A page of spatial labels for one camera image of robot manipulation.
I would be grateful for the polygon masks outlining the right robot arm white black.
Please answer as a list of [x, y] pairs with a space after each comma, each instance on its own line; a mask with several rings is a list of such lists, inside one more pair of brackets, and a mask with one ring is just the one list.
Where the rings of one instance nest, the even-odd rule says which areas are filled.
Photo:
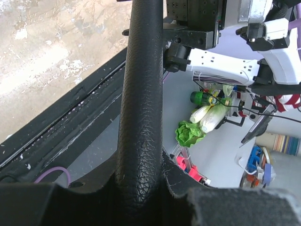
[[[299, 94], [301, 59], [298, 0], [169, 0], [164, 54], [169, 72], [189, 71], [203, 82], [238, 85], [263, 96]], [[222, 30], [236, 35], [262, 59], [242, 59], [211, 52]]]

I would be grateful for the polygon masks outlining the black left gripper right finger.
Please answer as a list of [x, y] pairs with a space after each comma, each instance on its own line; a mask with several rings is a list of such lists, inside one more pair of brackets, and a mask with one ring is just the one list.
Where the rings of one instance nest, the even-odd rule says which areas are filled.
[[299, 226], [301, 202], [282, 189], [206, 187], [163, 152], [164, 226]]

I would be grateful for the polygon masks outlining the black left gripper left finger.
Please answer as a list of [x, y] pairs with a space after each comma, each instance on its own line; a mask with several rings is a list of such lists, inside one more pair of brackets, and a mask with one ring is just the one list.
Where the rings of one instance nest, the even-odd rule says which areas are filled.
[[81, 179], [82, 186], [55, 183], [2, 183], [2, 226], [111, 226], [114, 175], [96, 171]]

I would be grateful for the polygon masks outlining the black zip tool case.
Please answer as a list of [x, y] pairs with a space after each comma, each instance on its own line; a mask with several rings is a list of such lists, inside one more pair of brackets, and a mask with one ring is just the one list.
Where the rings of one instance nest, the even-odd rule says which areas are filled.
[[115, 173], [116, 226], [161, 220], [162, 36], [163, 2], [133, 1]]

